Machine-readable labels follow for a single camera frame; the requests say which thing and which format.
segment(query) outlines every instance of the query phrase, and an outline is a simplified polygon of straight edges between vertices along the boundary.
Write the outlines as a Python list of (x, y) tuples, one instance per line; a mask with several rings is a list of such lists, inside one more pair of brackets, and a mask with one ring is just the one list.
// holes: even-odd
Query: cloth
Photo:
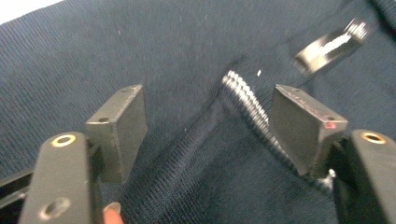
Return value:
[[(141, 83), (148, 134), (128, 183), (102, 186), (126, 223), (335, 223), (329, 185), (300, 178), (265, 131), (272, 90), (301, 88), (349, 131), (396, 139), (395, 5), (68, 0), (5, 23), (0, 177), (32, 167), (42, 142), (84, 132), (113, 92)], [(294, 55), (353, 18), (372, 29), (362, 47), (303, 77)]]

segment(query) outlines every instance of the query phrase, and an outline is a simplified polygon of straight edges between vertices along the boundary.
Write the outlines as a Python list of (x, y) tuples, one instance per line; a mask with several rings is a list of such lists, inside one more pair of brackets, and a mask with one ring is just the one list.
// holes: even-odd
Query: black fabric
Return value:
[[(0, 177), (141, 83), (148, 135), (128, 183), (103, 185), (126, 223), (334, 223), (331, 190), (297, 176), (222, 80), (235, 71), (266, 113), (276, 83), (303, 88), (349, 130), (396, 139), (395, 43), (379, 19), (392, 24), (389, 4), (70, 0), (3, 24)], [(293, 56), (355, 17), (372, 27), (366, 43), (304, 78)]]

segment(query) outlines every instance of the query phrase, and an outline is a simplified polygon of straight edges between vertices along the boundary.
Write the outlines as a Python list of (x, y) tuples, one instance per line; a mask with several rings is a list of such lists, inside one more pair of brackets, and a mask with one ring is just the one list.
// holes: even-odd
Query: dark blue fabric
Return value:
[[(103, 185), (126, 223), (334, 223), (330, 192), (273, 153), (221, 80), (233, 69), (267, 112), (276, 83), (301, 87), (350, 129), (396, 139), (396, 50), (384, 26), (394, 11), (382, 6), (70, 0), (3, 24), (0, 177), (33, 166), (47, 138), (84, 132), (114, 91), (141, 83), (148, 135), (128, 183)], [(372, 27), (366, 43), (304, 78), (293, 56), (355, 17)]]

